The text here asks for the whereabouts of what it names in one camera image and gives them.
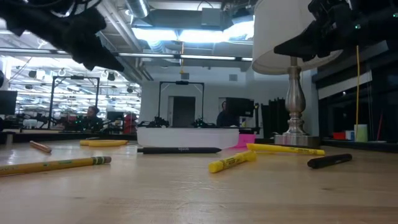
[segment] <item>yellow highlighter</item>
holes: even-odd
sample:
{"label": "yellow highlighter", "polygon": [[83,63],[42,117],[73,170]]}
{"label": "yellow highlighter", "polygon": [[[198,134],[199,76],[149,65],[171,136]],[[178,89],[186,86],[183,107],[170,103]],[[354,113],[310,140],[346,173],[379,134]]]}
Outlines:
{"label": "yellow highlighter", "polygon": [[246,161],[251,162],[255,161],[256,159],[257,159],[257,154],[250,150],[246,152],[237,153],[229,158],[209,163],[209,172],[216,173],[228,169],[232,166],[238,165],[242,162]]}
{"label": "yellow highlighter", "polygon": [[291,152],[298,154],[324,156],[325,151],[320,149],[305,149],[300,147],[276,146],[268,144],[246,144],[252,151],[272,151],[272,152]]}

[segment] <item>air vent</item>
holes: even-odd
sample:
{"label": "air vent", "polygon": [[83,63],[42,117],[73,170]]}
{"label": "air vent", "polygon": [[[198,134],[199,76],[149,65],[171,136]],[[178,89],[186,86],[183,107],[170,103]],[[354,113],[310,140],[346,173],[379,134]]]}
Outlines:
{"label": "air vent", "polygon": [[238,81],[238,75],[237,74],[229,74],[229,80],[231,82],[237,82]]}
{"label": "air vent", "polygon": [[189,73],[182,73],[181,80],[189,80]]}

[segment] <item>table lamp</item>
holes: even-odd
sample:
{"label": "table lamp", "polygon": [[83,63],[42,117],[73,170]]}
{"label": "table lamp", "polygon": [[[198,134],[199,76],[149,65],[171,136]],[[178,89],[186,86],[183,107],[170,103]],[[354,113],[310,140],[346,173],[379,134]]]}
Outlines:
{"label": "table lamp", "polygon": [[253,63],[255,72],[265,75],[289,74],[285,107],[289,112],[289,129],[275,135],[275,144],[318,147],[319,139],[303,130],[301,119],[305,97],[300,85],[300,72],[334,60],[341,51],[303,62],[301,58],[278,55],[274,47],[298,36],[315,20],[308,11],[311,0],[259,0],[254,11]]}

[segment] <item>black marker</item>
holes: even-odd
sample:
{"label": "black marker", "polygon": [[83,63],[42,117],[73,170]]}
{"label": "black marker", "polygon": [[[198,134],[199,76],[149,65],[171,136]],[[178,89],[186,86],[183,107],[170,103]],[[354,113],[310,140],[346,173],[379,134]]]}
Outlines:
{"label": "black marker", "polygon": [[332,166],[340,164],[342,162],[348,162],[353,159],[351,154],[341,154],[335,156],[325,156],[322,158],[310,159],[307,165],[313,169],[318,169],[326,166]]}
{"label": "black marker", "polygon": [[215,147],[144,147],[137,152],[144,154],[181,154],[181,153],[217,153],[221,149]]}

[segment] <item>black frame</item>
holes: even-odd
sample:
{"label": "black frame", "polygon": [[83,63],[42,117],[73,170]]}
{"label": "black frame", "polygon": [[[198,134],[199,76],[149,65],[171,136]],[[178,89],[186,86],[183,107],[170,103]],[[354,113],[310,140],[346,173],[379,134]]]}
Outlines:
{"label": "black frame", "polygon": [[205,83],[199,83],[199,82],[185,82],[185,81],[176,81],[176,82],[167,82],[167,81],[164,81],[164,82],[159,82],[159,102],[158,102],[158,105],[157,105],[157,116],[158,117],[160,117],[160,102],[162,101],[162,98],[161,98],[161,96],[162,96],[162,84],[163,83],[173,83],[173,84],[176,84],[176,85],[189,85],[189,84],[192,84],[192,85],[196,85],[196,84],[198,84],[198,85],[201,85],[201,88],[202,88],[202,91],[201,91],[201,117],[203,118],[203,107],[204,107],[204,102],[205,102]]}
{"label": "black frame", "polygon": [[55,90],[55,87],[58,86],[55,84],[55,81],[58,78],[63,78],[63,79],[70,78],[70,79],[79,79],[79,80],[84,80],[85,78],[87,78],[87,79],[97,80],[97,88],[96,88],[96,93],[95,93],[95,106],[98,105],[98,94],[100,92],[100,78],[98,78],[98,77],[76,77],[76,76],[53,76],[52,77],[52,86],[51,86],[49,123],[48,123],[47,129],[50,129],[50,127],[51,127],[52,107],[53,107],[53,101],[54,101],[54,90]]}

